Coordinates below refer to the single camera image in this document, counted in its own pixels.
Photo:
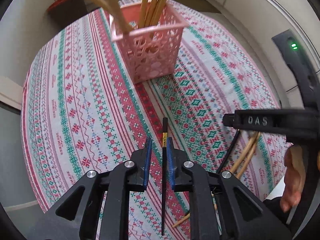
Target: silver screw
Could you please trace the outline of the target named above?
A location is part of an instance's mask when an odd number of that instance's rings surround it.
[[[96,171],[88,171],[87,172],[87,177],[88,178],[94,178],[97,175]]]
[[[192,168],[194,164],[193,164],[193,162],[187,161],[187,162],[184,162],[183,165],[184,165],[186,168]]]
[[[132,162],[132,161],[127,161],[127,162],[124,163],[124,166],[126,166],[127,168],[131,168],[131,167],[134,166],[134,162]]]
[[[221,175],[225,179],[230,179],[231,178],[231,172],[230,171],[224,171]]]

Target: pink plastic basket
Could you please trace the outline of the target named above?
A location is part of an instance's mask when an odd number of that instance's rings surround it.
[[[135,3],[121,8],[134,28],[139,21],[140,5]],[[183,28],[188,27],[188,23],[170,4],[166,3],[157,26],[123,35],[111,15],[110,26],[111,41],[117,43],[133,83],[173,74]]]

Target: tablecloth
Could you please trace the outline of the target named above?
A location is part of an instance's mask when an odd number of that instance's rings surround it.
[[[146,192],[130,195],[129,234],[160,239],[162,117],[175,147],[215,171],[235,134],[222,125],[223,114],[278,107],[253,60],[221,24],[170,3],[190,24],[173,75],[133,84],[102,9],[62,30],[36,55],[23,88],[21,123],[28,175],[43,211],[88,170],[112,170],[151,136],[150,181]],[[228,167],[247,141],[243,132]],[[261,200],[284,174],[286,148],[282,136],[259,139],[241,181]],[[163,239],[187,239],[188,222],[176,229],[171,224],[188,210],[188,194],[168,186],[166,206]]]

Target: blue gripper pad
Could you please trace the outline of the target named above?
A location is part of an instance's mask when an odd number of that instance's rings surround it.
[[[152,152],[152,139],[148,138],[145,144],[145,148],[147,146],[146,159],[144,162],[144,172],[143,172],[143,187],[144,190],[147,189],[149,182],[149,172],[150,172],[150,164],[151,164],[151,152]]]
[[[168,173],[169,173],[169,183],[171,186],[171,189],[174,190],[175,187],[175,177],[176,177],[176,162],[175,157],[173,156],[173,142],[172,138],[167,138],[167,160],[168,160]]]

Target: striped tablecloth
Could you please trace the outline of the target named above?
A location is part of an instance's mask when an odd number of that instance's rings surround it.
[[[123,0],[121,3],[136,2]],[[160,239],[162,117],[176,148],[215,171],[235,134],[222,125],[235,109],[276,108],[253,60],[218,22],[174,1],[189,22],[173,75],[134,85],[108,15],[98,9],[57,34],[36,55],[23,90],[22,140],[31,185],[48,210],[88,170],[112,170],[153,138],[148,189],[131,193],[132,239]],[[236,145],[232,165],[248,141]],[[241,181],[261,200],[284,174],[283,137],[263,134]],[[188,239],[188,194],[167,191],[164,239]]]

